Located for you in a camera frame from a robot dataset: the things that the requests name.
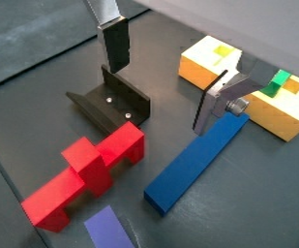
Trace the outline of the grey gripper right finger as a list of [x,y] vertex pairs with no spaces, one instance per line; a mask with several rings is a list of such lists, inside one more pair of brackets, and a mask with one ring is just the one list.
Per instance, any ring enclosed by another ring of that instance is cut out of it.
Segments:
[[255,70],[247,75],[242,73],[233,75],[229,70],[225,70],[203,90],[193,123],[194,132],[199,136],[203,134],[211,114],[222,117],[229,111],[239,116],[249,106],[243,96],[263,87],[265,78]]

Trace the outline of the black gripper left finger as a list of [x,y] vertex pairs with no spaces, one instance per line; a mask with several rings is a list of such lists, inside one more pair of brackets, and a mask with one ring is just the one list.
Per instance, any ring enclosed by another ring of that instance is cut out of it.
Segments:
[[115,0],[85,0],[98,22],[98,37],[105,49],[109,70],[115,74],[130,64],[129,19]]

